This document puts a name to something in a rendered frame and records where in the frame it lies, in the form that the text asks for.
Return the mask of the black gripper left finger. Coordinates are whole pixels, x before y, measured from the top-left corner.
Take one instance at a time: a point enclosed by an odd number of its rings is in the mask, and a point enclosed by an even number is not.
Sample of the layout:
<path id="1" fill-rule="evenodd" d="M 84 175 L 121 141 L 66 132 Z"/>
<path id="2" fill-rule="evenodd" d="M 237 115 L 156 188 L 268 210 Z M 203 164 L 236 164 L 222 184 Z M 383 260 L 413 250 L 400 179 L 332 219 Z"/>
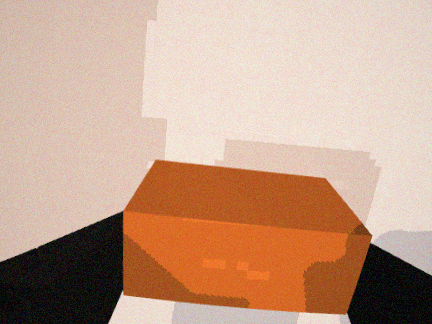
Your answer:
<path id="1" fill-rule="evenodd" d="M 5 259 L 0 324 L 108 324 L 123 263 L 123 211 Z"/>

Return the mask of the orange block with black square face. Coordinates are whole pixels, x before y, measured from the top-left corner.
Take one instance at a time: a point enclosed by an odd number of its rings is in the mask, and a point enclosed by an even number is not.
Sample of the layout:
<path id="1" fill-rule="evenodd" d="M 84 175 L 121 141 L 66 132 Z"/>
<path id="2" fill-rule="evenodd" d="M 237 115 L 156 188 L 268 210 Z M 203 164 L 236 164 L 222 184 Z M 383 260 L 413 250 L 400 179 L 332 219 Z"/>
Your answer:
<path id="1" fill-rule="evenodd" d="M 327 178 L 155 159 L 123 211 L 123 291 L 344 315 L 371 239 Z"/>

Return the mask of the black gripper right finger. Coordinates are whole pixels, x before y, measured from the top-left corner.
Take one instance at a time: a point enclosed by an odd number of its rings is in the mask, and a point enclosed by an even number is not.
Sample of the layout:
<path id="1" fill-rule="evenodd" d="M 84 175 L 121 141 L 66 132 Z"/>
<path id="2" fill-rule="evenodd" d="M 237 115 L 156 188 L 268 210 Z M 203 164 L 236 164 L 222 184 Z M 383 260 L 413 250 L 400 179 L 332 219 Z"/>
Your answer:
<path id="1" fill-rule="evenodd" d="M 347 315 L 352 324 L 432 324 L 432 275 L 369 243 Z"/>

